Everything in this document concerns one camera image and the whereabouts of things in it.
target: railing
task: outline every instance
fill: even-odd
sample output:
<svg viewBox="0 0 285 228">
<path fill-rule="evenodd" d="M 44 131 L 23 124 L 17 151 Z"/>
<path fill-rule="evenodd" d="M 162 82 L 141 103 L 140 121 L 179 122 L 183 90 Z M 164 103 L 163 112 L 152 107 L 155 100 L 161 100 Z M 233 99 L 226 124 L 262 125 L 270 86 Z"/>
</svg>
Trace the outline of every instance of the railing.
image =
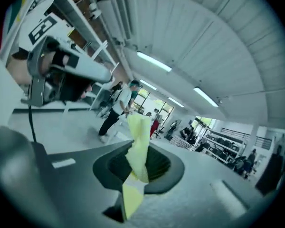
<svg viewBox="0 0 285 228">
<path fill-rule="evenodd" d="M 256 137 L 255 146 L 269 150 L 271 146 L 271 139 Z"/>
<path fill-rule="evenodd" d="M 237 131 L 233 131 L 227 128 L 222 128 L 222 133 L 229 135 L 230 137 L 242 139 L 242 140 L 249 140 L 250 134 L 241 133 Z M 263 149 L 269 150 L 271 146 L 271 139 L 256 137 L 255 146 L 261 147 Z"/>
<path fill-rule="evenodd" d="M 233 131 L 227 128 L 222 128 L 221 133 L 227 134 L 230 137 L 234 137 L 241 140 L 248 140 L 250 138 L 250 134 Z"/>
</svg>

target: black pants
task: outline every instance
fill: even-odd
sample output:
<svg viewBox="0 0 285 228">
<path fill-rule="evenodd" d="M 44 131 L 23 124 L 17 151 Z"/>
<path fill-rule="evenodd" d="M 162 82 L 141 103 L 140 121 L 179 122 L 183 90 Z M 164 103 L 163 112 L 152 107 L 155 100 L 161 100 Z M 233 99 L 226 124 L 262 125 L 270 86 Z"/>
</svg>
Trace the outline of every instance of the black pants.
<svg viewBox="0 0 285 228">
<path fill-rule="evenodd" d="M 182 131 L 180 131 L 180 135 L 182 136 L 183 139 L 186 139 L 186 135 L 184 135 L 184 133 Z"/>
<path fill-rule="evenodd" d="M 105 120 L 105 122 L 101 126 L 98 134 L 100 136 L 104 136 L 106 134 L 106 132 L 109 130 L 109 128 L 112 127 L 113 124 L 117 122 L 118 117 L 119 117 L 119 114 L 117 114 L 115 111 L 111 110 L 108 118 Z"/>
</svg>

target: red clothing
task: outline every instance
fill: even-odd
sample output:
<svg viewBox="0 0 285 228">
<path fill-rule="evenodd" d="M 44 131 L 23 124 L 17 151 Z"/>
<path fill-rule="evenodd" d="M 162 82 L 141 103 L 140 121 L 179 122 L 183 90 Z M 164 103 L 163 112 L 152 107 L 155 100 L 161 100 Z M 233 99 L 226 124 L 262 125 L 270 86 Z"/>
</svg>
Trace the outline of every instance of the red clothing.
<svg viewBox="0 0 285 228">
<path fill-rule="evenodd" d="M 152 136 L 152 134 L 155 132 L 155 130 L 158 128 L 159 125 L 160 123 L 157 120 L 154 120 L 153 125 L 150 130 L 150 137 Z"/>
</svg>

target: column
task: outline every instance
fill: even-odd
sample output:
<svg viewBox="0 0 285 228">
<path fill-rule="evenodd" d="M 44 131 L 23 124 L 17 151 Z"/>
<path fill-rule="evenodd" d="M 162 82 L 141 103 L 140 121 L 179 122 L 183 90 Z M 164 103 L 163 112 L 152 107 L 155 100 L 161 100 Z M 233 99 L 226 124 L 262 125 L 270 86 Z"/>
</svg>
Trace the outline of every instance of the column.
<svg viewBox="0 0 285 228">
<path fill-rule="evenodd" d="M 253 146 L 254 146 L 254 144 L 256 142 L 256 139 L 257 139 L 257 137 L 256 137 L 257 136 L 257 131 L 258 131 L 258 125 L 255 124 L 252 127 L 252 130 L 251 130 L 251 133 L 250 133 L 250 138 L 249 138 L 247 146 L 246 146 L 246 148 L 245 148 L 245 150 L 244 150 L 244 152 L 242 154 L 243 156 L 248 156 L 252 152 Z"/>
</svg>

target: white shirt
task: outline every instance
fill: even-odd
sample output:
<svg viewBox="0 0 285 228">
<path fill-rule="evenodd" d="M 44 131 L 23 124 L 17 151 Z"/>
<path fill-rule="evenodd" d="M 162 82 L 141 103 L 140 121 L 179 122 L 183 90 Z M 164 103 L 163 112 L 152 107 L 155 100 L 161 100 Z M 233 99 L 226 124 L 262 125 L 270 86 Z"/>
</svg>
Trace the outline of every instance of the white shirt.
<svg viewBox="0 0 285 228">
<path fill-rule="evenodd" d="M 113 106 L 113 111 L 115 111 L 117 114 L 121 115 L 123 113 L 123 109 L 120 106 L 120 102 L 123 103 L 124 107 L 127 107 L 129 104 L 129 101 L 131 99 L 131 94 L 132 91 L 130 90 L 129 87 L 126 87 L 122 90 L 122 92 L 120 93 L 120 95 L 117 98 L 117 101 L 115 102 L 114 106 Z"/>
</svg>

